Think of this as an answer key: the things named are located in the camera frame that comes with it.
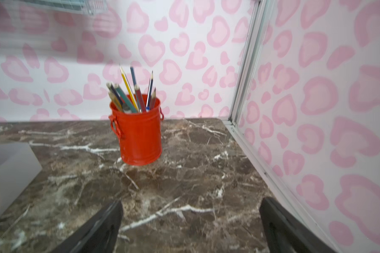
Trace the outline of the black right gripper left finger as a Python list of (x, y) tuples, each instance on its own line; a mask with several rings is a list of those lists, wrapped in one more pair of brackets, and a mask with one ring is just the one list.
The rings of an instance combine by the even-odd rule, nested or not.
[(120, 201), (105, 205), (70, 237), (58, 245), (54, 253), (112, 253), (123, 218)]

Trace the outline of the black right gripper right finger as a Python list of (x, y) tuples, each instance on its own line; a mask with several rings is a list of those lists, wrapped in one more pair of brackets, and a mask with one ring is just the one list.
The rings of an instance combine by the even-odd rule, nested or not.
[(274, 198), (263, 198), (259, 212), (269, 247), (269, 252), (334, 252), (332, 248), (314, 235)]

